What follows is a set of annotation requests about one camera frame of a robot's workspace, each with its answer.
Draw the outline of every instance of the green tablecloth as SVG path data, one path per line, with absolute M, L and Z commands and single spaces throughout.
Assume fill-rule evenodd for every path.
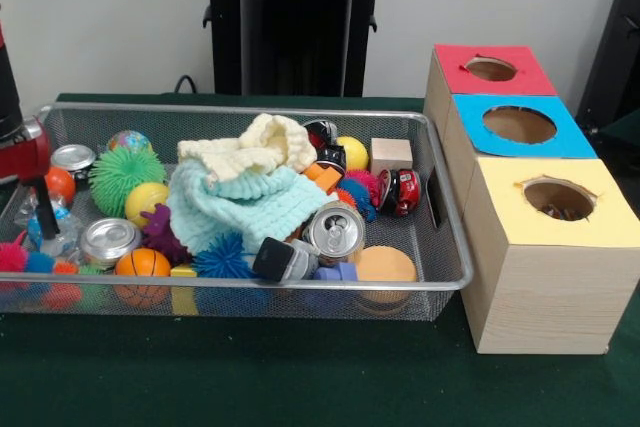
M 412 99 L 63 100 L 420 110 Z M 0 316 L 2 425 L 639 423 L 640 298 L 601 357 L 479 356 L 459 296 L 432 324 Z

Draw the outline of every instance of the light blue knit cloth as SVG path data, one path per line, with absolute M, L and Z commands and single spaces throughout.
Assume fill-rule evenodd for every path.
M 311 214 L 334 200 L 289 167 L 271 174 L 246 171 L 234 180 L 209 185 L 209 171 L 185 160 L 171 176 L 167 205 L 176 238 L 196 255 L 219 235 L 239 231 L 247 252 L 267 237 L 286 239 Z

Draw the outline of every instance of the wire mesh basket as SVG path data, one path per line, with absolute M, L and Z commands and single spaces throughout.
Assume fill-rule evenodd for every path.
M 83 144 L 105 150 L 118 131 L 147 135 L 173 170 L 184 139 L 237 137 L 264 109 L 58 103 L 41 113 L 52 147 Z M 329 119 L 343 135 L 411 142 L 423 192 L 408 217 L 367 224 L 366 246 L 388 245 L 407 254 L 417 282 L 269 283 L 250 279 L 60 276 L 0 273 L 0 312 L 110 315 L 204 315 L 324 319 L 434 320 L 456 290 L 469 283 L 472 263 L 437 134 L 422 115 L 406 112 L 268 109 L 304 122 Z M 19 187 L 0 215 L 0 241 L 20 233 L 14 216 L 27 195 Z M 103 215 L 80 186 L 72 213 L 85 225 Z

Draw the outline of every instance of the black cable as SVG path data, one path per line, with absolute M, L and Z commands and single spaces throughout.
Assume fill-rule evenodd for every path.
M 182 84 L 184 84 L 185 81 L 189 83 L 189 87 L 191 87 L 191 93 L 197 94 L 198 88 L 196 87 L 196 83 L 193 81 L 193 79 L 189 75 L 183 75 L 182 77 L 180 77 L 180 79 L 178 80 L 178 83 L 176 84 L 176 87 L 173 89 L 173 93 L 174 94 L 180 93 Z

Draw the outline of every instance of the white wall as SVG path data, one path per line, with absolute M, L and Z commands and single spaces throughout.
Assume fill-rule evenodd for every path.
M 25 110 L 58 92 L 213 88 L 209 0 L 0 0 Z M 576 108 L 611 0 L 377 0 L 365 95 L 423 96 L 433 43 L 529 44 Z

